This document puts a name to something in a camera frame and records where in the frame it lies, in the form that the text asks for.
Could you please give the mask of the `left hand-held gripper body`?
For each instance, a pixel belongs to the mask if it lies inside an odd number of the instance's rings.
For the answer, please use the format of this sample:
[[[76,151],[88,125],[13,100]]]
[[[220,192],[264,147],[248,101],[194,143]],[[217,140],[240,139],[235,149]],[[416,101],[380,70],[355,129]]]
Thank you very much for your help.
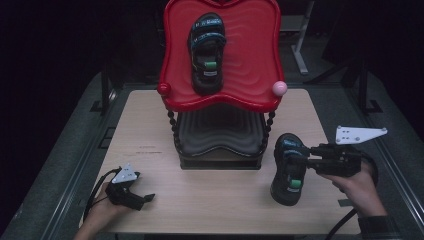
[[[146,199],[130,191],[130,187],[139,178],[139,175],[140,173],[134,171],[129,163],[120,167],[105,190],[110,202],[140,211],[146,203]]]

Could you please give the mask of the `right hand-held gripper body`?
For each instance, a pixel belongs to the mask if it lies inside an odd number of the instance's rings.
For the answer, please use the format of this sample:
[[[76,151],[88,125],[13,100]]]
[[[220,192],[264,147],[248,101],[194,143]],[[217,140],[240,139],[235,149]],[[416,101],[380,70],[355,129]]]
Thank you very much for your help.
[[[386,128],[360,128],[338,126],[334,143],[320,144],[329,149],[329,153],[317,162],[318,174],[351,177],[361,171],[361,163],[367,162],[375,167],[375,161],[365,152],[357,150],[354,145],[386,135]]]

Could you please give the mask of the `black sandal with blue straps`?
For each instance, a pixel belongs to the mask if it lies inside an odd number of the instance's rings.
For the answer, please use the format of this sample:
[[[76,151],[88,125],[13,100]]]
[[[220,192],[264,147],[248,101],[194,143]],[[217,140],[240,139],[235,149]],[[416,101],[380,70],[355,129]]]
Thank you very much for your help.
[[[226,42],[224,22],[214,12],[203,14],[191,26],[187,48],[192,87],[197,94],[211,95],[222,89]]]
[[[282,134],[276,141],[274,159],[276,174],[270,187],[272,198],[279,204],[294,206],[298,203],[304,184],[306,164],[297,158],[307,159],[309,149],[292,133]]]

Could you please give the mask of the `red and black shoe rack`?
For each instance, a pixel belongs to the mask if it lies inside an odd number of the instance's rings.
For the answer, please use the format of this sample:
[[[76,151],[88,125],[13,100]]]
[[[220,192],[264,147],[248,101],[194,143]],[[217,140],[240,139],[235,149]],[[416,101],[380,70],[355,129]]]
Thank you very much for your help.
[[[189,34],[207,13],[225,29],[223,87],[201,96],[192,85]],[[258,169],[284,94],[276,0],[169,0],[166,52],[157,91],[184,169]]]

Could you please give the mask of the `person's left hand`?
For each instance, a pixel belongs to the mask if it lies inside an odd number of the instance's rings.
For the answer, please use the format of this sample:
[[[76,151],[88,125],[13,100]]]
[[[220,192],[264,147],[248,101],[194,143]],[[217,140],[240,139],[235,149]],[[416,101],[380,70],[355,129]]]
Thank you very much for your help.
[[[131,209],[122,205],[113,204],[106,194],[109,183],[103,183],[100,192],[94,198],[94,203],[89,210],[88,216],[84,220],[91,226],[105,227],[118,216],[131,212]]]

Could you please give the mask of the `person's right hand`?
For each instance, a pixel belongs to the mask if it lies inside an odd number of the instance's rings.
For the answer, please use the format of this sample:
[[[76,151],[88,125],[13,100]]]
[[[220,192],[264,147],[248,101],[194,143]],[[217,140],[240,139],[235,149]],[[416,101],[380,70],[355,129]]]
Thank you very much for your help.
[[[387,216],[388,213],[380,200],[372,176],[373,168],[365,162],[361,163],[361,171],[351,177],[322,174],[323,178],[330,180],[335,187],[345,193],[361,218]]]

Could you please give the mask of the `black metal stand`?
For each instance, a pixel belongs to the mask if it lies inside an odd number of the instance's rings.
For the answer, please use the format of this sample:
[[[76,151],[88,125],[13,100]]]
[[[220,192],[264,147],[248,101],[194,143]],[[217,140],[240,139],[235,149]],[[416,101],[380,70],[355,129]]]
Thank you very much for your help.
[[[361,65],[358,77],[358,106],[364,115],[382,113],[382,109],[376,100],[369,100],[368,96],[368,70],[365,64]]]

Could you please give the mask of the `grey metal stand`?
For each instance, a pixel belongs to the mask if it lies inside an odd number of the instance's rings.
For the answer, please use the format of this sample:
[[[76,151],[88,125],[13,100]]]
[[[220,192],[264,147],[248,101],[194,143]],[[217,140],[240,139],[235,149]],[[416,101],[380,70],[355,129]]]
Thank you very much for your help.
[[[291,51],[301,75],[309,74],[304,57],[302,55],[302,47],[306,38],[306,32],[315,5],[315,0],[306,0],[306,3],[306,10],[302,15],[282,15],[280,27],[281,32],[298,34],[296,43],[291,46]]]

